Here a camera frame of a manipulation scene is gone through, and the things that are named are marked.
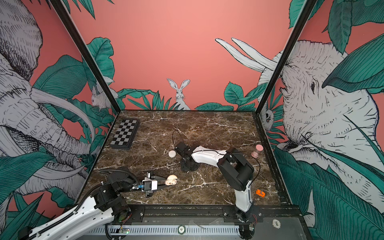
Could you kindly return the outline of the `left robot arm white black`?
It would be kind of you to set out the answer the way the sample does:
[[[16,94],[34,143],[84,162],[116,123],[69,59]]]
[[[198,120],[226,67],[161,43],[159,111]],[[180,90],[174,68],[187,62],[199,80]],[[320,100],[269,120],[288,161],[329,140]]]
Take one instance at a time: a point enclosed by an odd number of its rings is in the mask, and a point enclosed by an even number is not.
[[[20,240],[75,240],[92,229],[116,222],[123,233],[124,225],[134,218],[134,210],[122,193],[141,191],[146,197],[177,183],[177,176],[156,176],[152,171],[138,179],[127,167],[102,169],[106,183],[92,187],[86,195],[60,217],[38,227],[24,227],[18,232]]]

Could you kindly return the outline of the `white earbuds charging case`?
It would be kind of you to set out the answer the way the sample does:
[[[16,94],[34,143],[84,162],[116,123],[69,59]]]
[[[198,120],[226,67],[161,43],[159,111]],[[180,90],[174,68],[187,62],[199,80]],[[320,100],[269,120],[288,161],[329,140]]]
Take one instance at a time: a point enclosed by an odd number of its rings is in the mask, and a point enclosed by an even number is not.
[[[176,155],[177,155],[176,151],[174,151],[174,150],[169,151],[169,157],[170,158],[174,158]]]

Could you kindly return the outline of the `pink round disc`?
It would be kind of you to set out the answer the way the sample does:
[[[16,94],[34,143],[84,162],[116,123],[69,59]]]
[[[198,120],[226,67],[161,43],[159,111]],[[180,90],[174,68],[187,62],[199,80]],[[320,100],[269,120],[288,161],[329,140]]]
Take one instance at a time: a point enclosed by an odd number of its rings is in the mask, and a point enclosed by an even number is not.
[[[165,180],[165,185],[166,186],[172,186],[177,184],[178,177],[176,175],[170,175],[167,177]]]

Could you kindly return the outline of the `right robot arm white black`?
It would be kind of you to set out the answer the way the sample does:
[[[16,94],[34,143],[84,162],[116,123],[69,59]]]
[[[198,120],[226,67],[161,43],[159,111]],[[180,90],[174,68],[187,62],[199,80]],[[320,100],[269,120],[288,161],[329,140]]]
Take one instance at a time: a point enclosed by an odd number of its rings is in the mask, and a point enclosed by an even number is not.
[[[228,185],[235,191],[235,215],[242,223],[252,217],[254,210],[251,185],[254,181],[254,167],[236,148],[228,150],[214,150],[202,146],[190,147],[183,141],[175,144],[172,137],[174,151],[181,156],[181,170],[194,172],[200,164],[217,167]]]

